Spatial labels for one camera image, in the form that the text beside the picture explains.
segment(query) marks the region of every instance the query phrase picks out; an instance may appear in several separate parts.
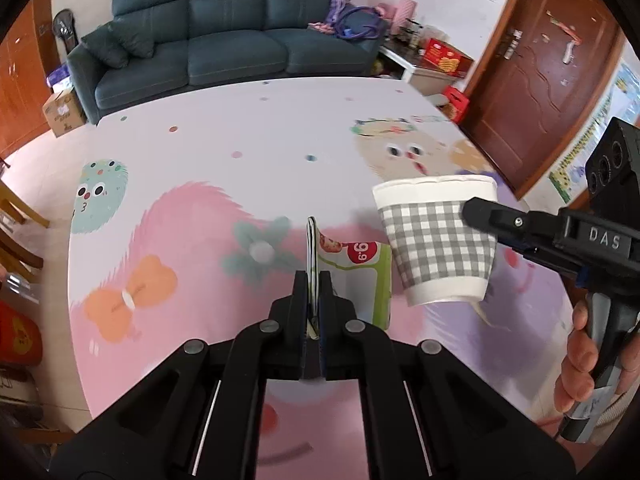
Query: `screw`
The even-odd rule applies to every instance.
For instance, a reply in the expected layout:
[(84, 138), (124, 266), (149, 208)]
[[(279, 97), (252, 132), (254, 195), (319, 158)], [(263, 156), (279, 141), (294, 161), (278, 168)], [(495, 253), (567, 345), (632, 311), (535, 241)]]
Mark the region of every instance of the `screw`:
[(442, 350), (442, 345), (434, 339), (425, 339), (420, 343), (420, 348), (425, 354), (436, 355)]
[(265, 319), (260, 323), (260, 332), (264, 332), (265, 334), (277, 332), (279, 328), (280, 324), (274, 319)]
[(182, 348), (187, 354), (199, 354), (204, 350), (204, 343), (200, 339), (189, 339)]
[(344, 327), (347, 329), (347, 332), (358, 333), (362, 332), (366, 328), (366, 325), (359, 319), (350, 319), (344, 324)]

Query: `price tag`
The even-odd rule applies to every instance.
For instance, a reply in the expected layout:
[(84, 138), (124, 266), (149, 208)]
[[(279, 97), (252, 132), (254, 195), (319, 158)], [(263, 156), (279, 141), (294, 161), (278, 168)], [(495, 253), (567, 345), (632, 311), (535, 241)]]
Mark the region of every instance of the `price tag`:
[(378, 244), (375, 242), (347, 244), (347, 256), (354, 264), (364, 264), (368, 262), (377, 252)]

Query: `table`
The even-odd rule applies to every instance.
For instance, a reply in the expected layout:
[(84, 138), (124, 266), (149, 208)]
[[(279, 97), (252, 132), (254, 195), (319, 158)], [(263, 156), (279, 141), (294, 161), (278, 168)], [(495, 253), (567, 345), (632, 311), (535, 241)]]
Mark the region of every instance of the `table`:
[[(460, 171), (492, 174), (500, 201), (516, 205), (457, 127), (396, 80), (203, 89), (107, 116), (91, 135), (68, 296), (94, 416), (185, 340), (225, 340), (265, 318), (304, 267), (308, 216), (336, 240), (385, 241), (372, 186)], [(480, 307), (486, 321), (465, 303), (408, 308), (395, 275), (388, 332), (442, 341), (541, 416), (570, 329), (560, 279), (499, 246)], [(260, 479), (368, 478), (353, 382), (270, 381), (261, 431)]]
[(414, 49), (395, 40), (385, 41), (380, 46), (380, 54), (401, 66), (401, 80), (409, 83), (422, 95), (439, 94), (447, 86), (458, 81), (418, 56)]

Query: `human hand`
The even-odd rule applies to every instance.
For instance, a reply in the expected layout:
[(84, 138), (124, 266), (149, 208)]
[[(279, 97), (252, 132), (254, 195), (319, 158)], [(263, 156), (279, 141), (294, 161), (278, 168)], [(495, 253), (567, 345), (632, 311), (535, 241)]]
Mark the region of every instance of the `human hand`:
[[(574, 331), (566, 342), (566, 357), (562, 372), (554, 389), (554, 404), (559, 412), (567, 412), (574, 402), (589, 399), (593, 391), (593, 379), (589, 372), (598, 361), (598, 349), (584, 328), (588, 320), (587, 304), (578, 302), (574, 308)], [(626, 392), (640, 374), (640, 335), (636, 334), (620, 354), (622, 373), (617, 394)]]

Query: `dark green sofa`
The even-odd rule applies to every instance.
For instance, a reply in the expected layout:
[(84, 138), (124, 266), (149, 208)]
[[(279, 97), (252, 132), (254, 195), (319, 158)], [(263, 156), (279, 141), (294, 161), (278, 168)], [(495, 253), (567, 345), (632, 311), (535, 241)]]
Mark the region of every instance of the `dark green sofa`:
[[(93, 124), (152, 99), (233, 82), (318, 75), (368, 75), (383, 41), (343, 41), (307, 30), (330, 0), (112, 0), (115, 21), (146, 29), (150, 59), (113, 69), (82, 45), (68, 67)], [(373, 16), (352, 14), (353, 27)]]

